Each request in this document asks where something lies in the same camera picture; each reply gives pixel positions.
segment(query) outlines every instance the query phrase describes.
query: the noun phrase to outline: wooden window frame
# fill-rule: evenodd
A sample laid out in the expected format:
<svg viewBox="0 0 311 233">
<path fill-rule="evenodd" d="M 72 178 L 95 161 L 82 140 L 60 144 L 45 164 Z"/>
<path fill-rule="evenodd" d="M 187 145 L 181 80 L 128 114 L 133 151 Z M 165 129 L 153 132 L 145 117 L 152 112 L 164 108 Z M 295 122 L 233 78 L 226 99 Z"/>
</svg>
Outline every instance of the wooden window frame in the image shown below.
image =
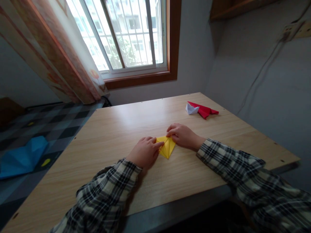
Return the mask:
<svg viewBox="0 0 311 233">
<path fill-rule="evenodd" d="M 167 71 L 105 79 L 108 90 L 177 80 L 181 0 L 167 0 Z"/>
</svg>

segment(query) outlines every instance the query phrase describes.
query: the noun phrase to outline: red origami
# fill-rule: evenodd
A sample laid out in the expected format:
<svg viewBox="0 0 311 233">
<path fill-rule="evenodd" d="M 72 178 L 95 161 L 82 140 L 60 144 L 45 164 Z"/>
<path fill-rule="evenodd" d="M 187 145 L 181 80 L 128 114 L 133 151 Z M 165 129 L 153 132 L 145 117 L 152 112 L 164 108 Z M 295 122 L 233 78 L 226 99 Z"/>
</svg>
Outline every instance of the red origami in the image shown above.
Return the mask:
<svg viewBox="0 0 311 233">
<path fill-rule="evenodd" d="M 199 105 L 199 104 L 195 104 L 195 103 L 192 103 L 192 102 L 189 102 L 188 103 L 192 106 L 192 107 L 199 107 L 199 111 L 198 113 L 206 120 L 206 118 L 210 115 L 210 114 L 218 114 L 219 112 L 218 111 L 215 111 L 211 108 L 208 108 L 208 107 L 205 107 L 205 106 L 202 106 L 202 105 Z"/>
</svg>

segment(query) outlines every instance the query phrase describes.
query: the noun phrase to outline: blue origami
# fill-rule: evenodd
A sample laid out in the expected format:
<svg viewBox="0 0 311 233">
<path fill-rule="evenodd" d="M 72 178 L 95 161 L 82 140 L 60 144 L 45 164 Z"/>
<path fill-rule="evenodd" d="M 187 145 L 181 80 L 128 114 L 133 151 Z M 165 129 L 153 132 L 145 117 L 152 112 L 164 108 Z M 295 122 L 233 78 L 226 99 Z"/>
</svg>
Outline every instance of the blue origami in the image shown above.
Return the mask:
<svg viewBox="0 0 311 233">
<path fill-rule="evenodd" d="M 7 151 L 1 158 L 0 180 L 32 172 L 48 144 L 39 136 L 30 139 L 26 146 Z"/>
</svg>

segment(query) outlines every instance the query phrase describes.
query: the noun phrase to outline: cable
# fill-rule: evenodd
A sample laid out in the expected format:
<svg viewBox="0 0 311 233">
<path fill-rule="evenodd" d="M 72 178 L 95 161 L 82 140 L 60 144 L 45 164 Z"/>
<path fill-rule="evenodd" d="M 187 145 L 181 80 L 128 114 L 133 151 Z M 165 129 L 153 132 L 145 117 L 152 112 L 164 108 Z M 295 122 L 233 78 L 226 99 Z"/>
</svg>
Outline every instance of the cable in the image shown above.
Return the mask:
<svg viewBox="0 0 311 233">
<path fill-rule="evenodd" d="M 242 105 L 241 105 L 239 111 L 237 112 L 237 115 L 239 115 L 240 111 L 241 111 L 241 110 L 243 109 L 243 107 L 245 106 L 247 97 L 248 97 L 248 95 L 249 95 L 249 93 L 250 93 L 252 87 L 254 86 L 254 84 L 255 84 L 255 82 L 257 81 L 257 79 L 259 78 L 259 76 L 260 76 L 260 74 L 261 74 L 263 68 L 264 68 L 265 65 L 268 63 L 268 61 L 270 60 L 270 58 L 272 57 L 272 55 L 274 54 L 276 48 L 279 46 L 280 43 L 283 43 L 283 40 L 280 40 L 280 41 L 276 44 L 276 46 L 275 46 L 274 49 L 272 50 L 270 56 L 268 57 L 268 59 L 265 61 L 265 63 L 264 63 L 264 64 L 262 65 L 262 67 L 260 68 L 260 70 L 259 70 L 259 72 L 258 72 L 256 78 L 255 78 L 254 81 L 252 82 L 251 86 L 249 87 L 249 89 L 248 89 L 248 91 L 247 91 L 247 93 L 246 93 L 246 96 L 245 96 L 244 99 L 243 99 Z"/>
<path fill-rule="evenodd" d="M 107 102 L 108 102 L 108 104 L 110 105 L 110 107 L 112 107 L 112 104 L 111 104 L 111 102 L 109 101 L 109 99 L 106 97 L 106 96 L 102 96 Z"/>
<path fill-rule="evenodd" d="M 293 21 L 292 23 L 297 23 L 299 20 L 301 20 L 301 18 L 305 15 L 305 13 L 307 12 L 307 10 L 309 9 L 310 6 L 311 6 L 311 0 L 310 0 L 310 2 L 307 4 L 307 6 L 306 6 L 305 9 L 303 10 L 303 12 L 301 13 L 300 17 L 299 17 L 298 19 L 296 19 L 295 21 Z M 262 67 L 260 68 L 260 70 L 259 70 L 259 72 L 258 72 L 256 78 L 255 78 L 254 81 L 252 82 L 250 88 L 248 89 L 248 91 L 247 91 L 247 93 L 246 93 L 246 96 L 245 96 L 244 99 L 243 99 L 242 105 L 241 105 L 239 111 L 237 112 L 237 115 L 240 113 L 240 111 L 241 111 L 241 110 L 243 109 L 243 107 L 245 106 L 247 97 L 248 97 L 248 95 L 250 94 L 250 91 L 251 91 L 251 89 L 253 88 L 255 82 L 256 82 L 257 79 L 259 78 L 259 76 L 260 76 L 260 74 L 261 74 L 263 68 L 264 68 L 265 65 L 268 63 L 268 61 L 271 59 L 271 57 L 272 57 L 272 55 L 274 54 L 274 52 L 275 52 L 276 48 L 278 47 L 278 45 L 279 45 L 280 43 L 285 43 L 286 40 L 288 39 L 289 35 L 290 35 L 289 32 L 286 32 L 286 33 L 283 34 L 283 38 L 280 39 L 280 40 L 278 41 L 278 43 L 276 44 L 276 46 L 275 46 L 274 49 L 272 50 L 270 56 L 268 57 L 268 59 L 265 61 L 265 63 L 264 63 L 264 64 L 262 65 Z"/>
<path fill-rule="evenodd" d="M 311 6 L 311 0 L 310 2 L 307 4 L 306 8 L 304 9 L 304 11 L 301 13 L 300 17 L 296 20 L 294 20 L 291 23 L 297 23 L 299 20 L 301 20 L 301 18 L 305 15 L 305 13 L 307 12 L 307 10 L 309 9 L 309 7 Z"/>
</svg>

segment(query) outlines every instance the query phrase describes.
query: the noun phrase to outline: person's right hand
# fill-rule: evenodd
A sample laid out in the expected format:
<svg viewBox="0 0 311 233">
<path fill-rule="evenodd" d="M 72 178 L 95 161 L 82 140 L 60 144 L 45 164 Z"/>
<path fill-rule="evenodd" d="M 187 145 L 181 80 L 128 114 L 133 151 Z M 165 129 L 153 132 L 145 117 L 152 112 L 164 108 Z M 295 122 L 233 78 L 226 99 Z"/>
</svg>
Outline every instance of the person's right hand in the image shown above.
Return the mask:
<svg viewBox="0 0 311 233">
<path fill-rule="evenodd" d="M 155 162 L 159 155 L 159 149 L 163 145 L 164 142 L 156 143 L 156 138 L 142 138 L 125 159 L 135 163 L 140 168 L 148 167 Z"/>
<path fill-rule="evenodd" d="M 172 137 L 173 141 L 181 146 L 191 147 L 199 150 L 205 142 L 205 138 L 196 135 L 191 129 L 179 123 L 173 123 L 167 129 L 167 137 Z"/>
</svg>

